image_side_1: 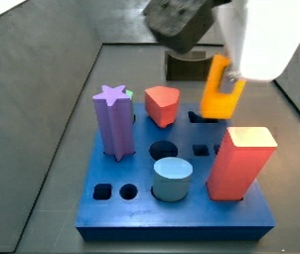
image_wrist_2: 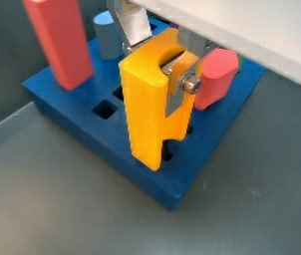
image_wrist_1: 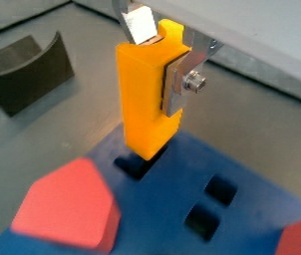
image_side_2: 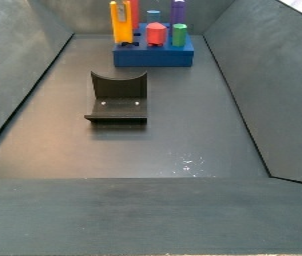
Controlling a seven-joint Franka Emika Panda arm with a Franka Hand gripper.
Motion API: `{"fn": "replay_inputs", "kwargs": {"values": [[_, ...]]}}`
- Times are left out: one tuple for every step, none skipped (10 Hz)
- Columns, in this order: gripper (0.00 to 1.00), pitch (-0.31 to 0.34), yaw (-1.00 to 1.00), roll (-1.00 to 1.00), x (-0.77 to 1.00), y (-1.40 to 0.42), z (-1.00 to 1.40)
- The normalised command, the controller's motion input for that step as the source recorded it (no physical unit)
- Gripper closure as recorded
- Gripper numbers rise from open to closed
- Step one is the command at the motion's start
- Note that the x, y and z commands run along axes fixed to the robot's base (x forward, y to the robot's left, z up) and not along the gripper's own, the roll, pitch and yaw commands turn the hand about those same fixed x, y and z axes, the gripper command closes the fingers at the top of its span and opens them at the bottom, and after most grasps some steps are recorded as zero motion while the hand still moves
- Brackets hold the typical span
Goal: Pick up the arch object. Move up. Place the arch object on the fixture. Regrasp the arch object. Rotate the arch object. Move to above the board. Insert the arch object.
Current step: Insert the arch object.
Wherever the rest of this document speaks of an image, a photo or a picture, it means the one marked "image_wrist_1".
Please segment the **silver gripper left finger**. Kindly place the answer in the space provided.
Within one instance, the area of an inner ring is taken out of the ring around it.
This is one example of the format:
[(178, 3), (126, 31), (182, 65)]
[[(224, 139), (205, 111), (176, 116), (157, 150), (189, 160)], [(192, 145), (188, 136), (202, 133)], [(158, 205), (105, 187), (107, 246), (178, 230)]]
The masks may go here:
[(149, 6), (137, 0), (113, 0), (113, 7), (131, 44), (152, 45), (162, 39)]

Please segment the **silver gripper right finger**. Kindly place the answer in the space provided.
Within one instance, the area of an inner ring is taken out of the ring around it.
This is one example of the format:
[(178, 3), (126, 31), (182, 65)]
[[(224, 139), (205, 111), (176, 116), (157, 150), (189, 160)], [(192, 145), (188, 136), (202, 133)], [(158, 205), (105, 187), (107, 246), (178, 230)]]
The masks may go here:
[(206, 77), (200, 73), (202, 65), (224, 46), (192, 28), (184, 29), (182, 44), (189, 51), (165, 67), (161, 110), (168, 117), (184, 108), (188, 95), (204, 90)]

